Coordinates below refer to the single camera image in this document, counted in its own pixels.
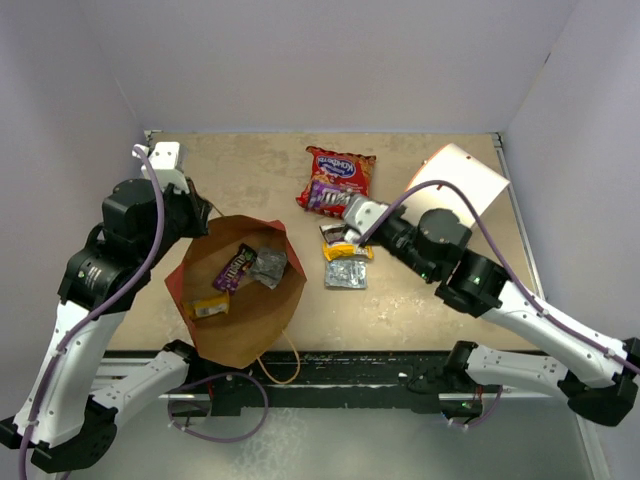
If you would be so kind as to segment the yellow snack bar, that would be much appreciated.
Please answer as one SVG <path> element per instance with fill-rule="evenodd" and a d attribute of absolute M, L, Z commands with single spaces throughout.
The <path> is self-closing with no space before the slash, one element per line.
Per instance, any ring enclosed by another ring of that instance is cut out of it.
<path fill-rule="evenodd" d="M 372 260 L 374 258 L 374 252 L 371 246 L 359 246 L 348 242 L 324 242 L 322 252 L 325 259 L 329 262 L 338 259 L 360 258 Z"/>

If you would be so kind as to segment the white cylindrical appliance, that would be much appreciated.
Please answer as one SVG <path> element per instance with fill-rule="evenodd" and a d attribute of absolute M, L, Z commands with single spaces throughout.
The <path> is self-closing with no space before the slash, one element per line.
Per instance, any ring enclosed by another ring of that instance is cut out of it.
<path fill-rule="evenodd" d="M 407 189 L 428 180 L 444 180 L 458 187 L 482 215 L 507 188 L 509 181 L 459 146 L 450 143 L 438 150 L 417 170 Z M 430 186 L 416 192 L 404 203 L 405 218 L 417 223 L 431 209 L 451 210 L 460 223 L 472 228 L 476 221 L 463 200 L 450 188 Z"/>

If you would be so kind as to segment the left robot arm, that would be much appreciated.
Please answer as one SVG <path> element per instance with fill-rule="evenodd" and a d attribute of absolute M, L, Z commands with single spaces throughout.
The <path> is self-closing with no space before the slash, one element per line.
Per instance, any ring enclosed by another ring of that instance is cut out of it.
<path fill-rule="evenodd" d="M 48 479 L 95 465 L 126 422 L 160 395 L 194 392 L 206 378 L 194 348 L 163 347 L 146 365 L 92 388 L 111 338 L 149 283 L 151 271 L 182 238 L 207 235 L 209 201 L 190 178 L 155 188 L 123 181 L 102 203 L 102 221 L 73 255 L 58 289 L 54 332 L 21 410 L 1 422 L 1 442 Z"/>

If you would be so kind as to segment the silver blister pack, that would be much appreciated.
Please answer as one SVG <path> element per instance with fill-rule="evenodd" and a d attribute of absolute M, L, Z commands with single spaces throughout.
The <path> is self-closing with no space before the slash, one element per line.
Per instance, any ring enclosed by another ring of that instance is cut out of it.
<path fill-rule="evenodd" d="M 288 258 L 284 251 L 260 247 L 249 274 L 254 280 L 274 290 L 284 275 L 287 263 Z"/>
<path fill-rule="evenodd" d="M 367 288 L 367 264 L 361 260 L 336 259 L 326 264 L 324 285 L 331 289 Z"/>

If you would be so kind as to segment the red cookie snack packet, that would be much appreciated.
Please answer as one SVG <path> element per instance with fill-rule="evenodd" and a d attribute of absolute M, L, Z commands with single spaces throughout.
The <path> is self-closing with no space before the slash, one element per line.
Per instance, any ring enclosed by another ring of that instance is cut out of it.
<path fill-rule="evenodd" d="M 349 187 L 354 194 L 369 194 L 377 160 L 375 155 L 336 152 L 317 146 L 307 146 L 306 151 L 312 155 L 313 160 L 309 182 L 296 198 L 301 208 L 304 209 L 306 205 L 313 180 Z"/>

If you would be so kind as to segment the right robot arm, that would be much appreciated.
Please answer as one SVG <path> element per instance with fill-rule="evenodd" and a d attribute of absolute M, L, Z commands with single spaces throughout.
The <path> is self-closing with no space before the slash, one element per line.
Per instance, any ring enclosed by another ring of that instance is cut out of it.
<path fill-rule="evenodd" d="M 621 423 L 639 391 L 638 339 L 604 335 L 535 296 L 509 268 L 468 248 L 471 231 L 452 211 L 429 210 L 416 225 L 403 213 L 370 202 L 352 224 L 365 242 L 436 284 L 446 306 L 510 330 L 542 351 L 516 354 L 459 342 L 444 369 L 452 389 L 520 387 L 556 396 L 596 424 Z"/>

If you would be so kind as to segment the purple candy packet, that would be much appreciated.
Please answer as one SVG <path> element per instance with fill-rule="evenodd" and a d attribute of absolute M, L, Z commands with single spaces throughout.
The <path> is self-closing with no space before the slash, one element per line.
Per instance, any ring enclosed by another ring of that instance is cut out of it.
<path fill-rule="evenodd" d="M 341 219 L 353 195 L 349 187 L 313 180 L 304 209 Z M 344 241 L 346 226 L 344 223 L 332 224 L 321 227 L 320 231 L 324 240 L 331 245 Z"/>
<path fill-rule="evenodd" d="M 241 280 L 254 264 L 257 252 L 245 243 L 241 243 L 236 254 L 227 262 L 215 277 L 212 286 L 221 292 L 233 295 Z"/>

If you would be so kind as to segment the yellow snack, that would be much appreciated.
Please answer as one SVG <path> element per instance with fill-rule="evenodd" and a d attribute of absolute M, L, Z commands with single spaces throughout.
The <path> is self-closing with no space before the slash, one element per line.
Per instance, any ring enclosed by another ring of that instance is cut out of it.
<path fill-rule="evenodd" d="M 228 292 L 218 292 L 215 295 L 182 303 L 190 319 L 197 320 L 219 314 L 227 314 L 230 309 L 230 295 Z"/>

